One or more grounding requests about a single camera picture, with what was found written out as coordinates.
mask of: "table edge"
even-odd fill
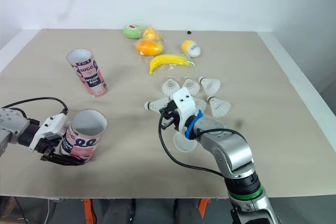
[[[271,32],[258,32],[257,34],[285,72],[290,84],[299,94],[336,152],[336,116],[334,113],[278,39]]]
[[[41,29],[23,29],[0,50],[0,72],[40,31]],[[278,39],[271,32],[260,31],[257,34],[285,72],[336,152],[336,131],[333,130],[336,126],[336,116]]]

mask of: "green ring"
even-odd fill
[[[256,190],[254,193],[246,194],[246,195],[234,194],[234,193],[231,193],[230,191],[229,191],[229,193],[235,199],[250,200],[250,199],[254,199],[254,198],[258,197],[263,192],[262,188],[263,188],[262,186],[259,186],[258,190]]]

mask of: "beige table surface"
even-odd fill
[[[106,134],[92,160],[63,167],[40,161],[41,154],[10,145],[0,160],[0,194],[34,197],[227,197],[222,178],[174,164],[157,133],[159,115],[144,102],[161,98],[168,76],[219,78],[216,95],[232,104],[221,120],[239,130],[251,146],[256,170],[270,197],[336,194],[336,155],[304,103],[256,33],[163,31],[167,52],[192,38],[202,48],[193,67],[176,67],[148,75],[139,61],[135,40],[119,30],[42,30],[0,73],[0,105],[40,96],[64,100],[69,118],[96,109],[108,119]],[[85,47],[93,51],[108,84],[108,93],[90,96],[66,60]],[[197,95],[205,98],[204,93]],[[54,101],[27,103],[26,113],[43,121],[57,114]],[[210,115],[209,106],[206,114]],[[200,145],[180,153],[174,130],[164,132],[180,161],[217,169]]]

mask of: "black wire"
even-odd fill
[[[21,205],[20,205],[19,201],[17,200],[17,198],[16,198],[16,197],[14,197],[14,199],[16,200],[16,203],[17,203],[17,205],[19,206],[19,209],[20,209],[20,212],[21,212],[22,218],[23,218],[23,219],[24,219],[24,221],[25,221],[25,224],[28,224],[28,222],[27,222],[27,220],[26,220],[26,217],[25,217],[25,214],[23,213],[23,210],[22,210],[22,208],[21,208]]]
[[[25,119],[28,119],[26,113],[25,113],[22,109],[19,109],[19,108],[10,108],[10,109],[11,109],[11,110],[17,110],[17,111],[21,112],[22,116],[23,116]]]
[[[244,138],[243,135],[241,135],[238,131],[235,130],[231,130],[231,129],[223,129],[223,128],[218,128],[218,129],[210,129],[210,130],[205,130],[205,131],[201,131],[199,132],[195,138],[200,137],[201,135],[205,134],[205,133],[209,133],[209,132],[216,132],[216,131],[226,131],[226,132],[231,132],[233,134],[236,134],[238,136],[240,136],[242,139],[244,139],[246,141],[246,139]]]
[[[14,102],[14,103],[11,103],[9,105],[6,105],[3,108],[9,108],[9,107],[12,107],[12,106],[15,106],[15,105],[18,105],[18,104],[22,104],[22,103],[25,103],[25,102],[32,102],[32,101],[39,101],[39,100],[55,100],[55,101],[58,101],[64,107],[64,110],[62,110],[62,113],[66,114],[68,112],[68,107],[66,106],[66,104],[62,100],[59,100],[58,98],[55,98],[55,97],[37,97],[37,98],[22,100],[22,101],[18,101],[18,102]]]
[[[163,141],[163,138],[162,138],[162,129],[161,129],[161,124],[162,124],[162,120],[163,120],[163,113],[161,114],[161,117],[160,117],[160,120],[159,120],[159,139],[160,139],[160,142],[162,144],[162,147],[164,149],[164,151],[167,153],[168,157],[175,163],[177,163],[178,165],[181,165],[183,167],[186,167],[186,168],[190,168],[190,169],[195,169],[195,170],[203,170],[205,172],[209,172],[209,173],[213,173],[213,174],[216,174],[220,177],[224,177],[220,172],[217,172],[215,170],[211,170],[211,169],[208,169],[208,168],[203,168],[203,167],[199,167],[199,166],[193,166],[193,165],[187,165],[187,164],[184,164],[178,160],[176,160],[172,154],[169,152],[169,150],[167,149],[164,141]]]

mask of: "green ball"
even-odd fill
[[[137,25],[129,25],[123,29],[124,35],[130,39],[140,39],[143,28]]]

